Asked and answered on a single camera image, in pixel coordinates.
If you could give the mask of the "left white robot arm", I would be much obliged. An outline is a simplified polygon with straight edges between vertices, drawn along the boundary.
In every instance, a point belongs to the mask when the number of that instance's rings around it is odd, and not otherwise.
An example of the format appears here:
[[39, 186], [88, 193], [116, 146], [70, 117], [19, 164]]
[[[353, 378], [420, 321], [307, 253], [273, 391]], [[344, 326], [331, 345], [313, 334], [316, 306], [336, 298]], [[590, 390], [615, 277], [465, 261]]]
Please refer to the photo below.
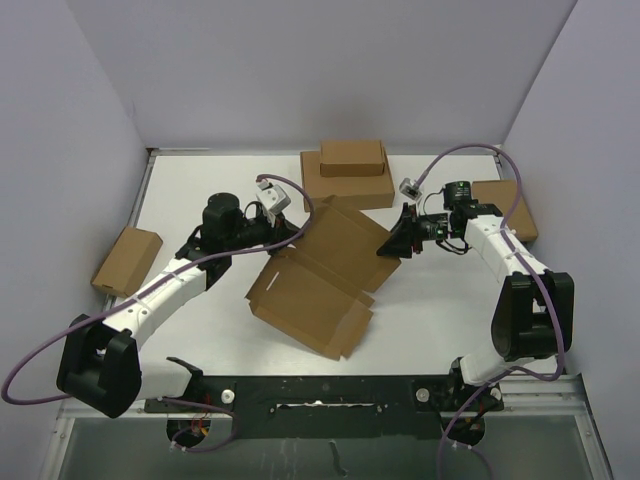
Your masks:
[[158, 276], [104, 319], [74, 320], [58, 389], [110, 418], [142, 399], [168, 397], [182, 411], [196, 408], [203, 398], [199, 369], [176, 357], [143, 363], [139, 352], [166, 320], [221, 279], [233, 256], [247, 250], [274, 253], [299, 238], [284, 216], [290, 198], [281, 187], [268, 184], [254, 204], [255, 215], [247, 217], [235, 195], [212, 195], [201, 224]]

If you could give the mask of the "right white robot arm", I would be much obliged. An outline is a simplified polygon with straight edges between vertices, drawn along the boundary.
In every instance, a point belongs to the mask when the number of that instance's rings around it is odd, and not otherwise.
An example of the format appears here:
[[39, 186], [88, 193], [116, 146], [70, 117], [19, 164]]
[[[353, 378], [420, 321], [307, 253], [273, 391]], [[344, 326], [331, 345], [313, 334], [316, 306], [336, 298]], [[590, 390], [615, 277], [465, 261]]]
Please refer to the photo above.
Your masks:
[[524, 371], [550, 357], [563, 361], [572, 344], [575, 284], [538, 261], [508, 228], [501, 210], [472, 195], [468, 181], [444, 185], [443, 212], [421, 213], [404, 204], [380, 257], [409, 259], [426, 242], [458, 255], [475, 251], [501, 286], [490, 340], [459, 359], [461, 374], [444, 385], [446, 400], [464, 409], [480, 386], [507, 371]]

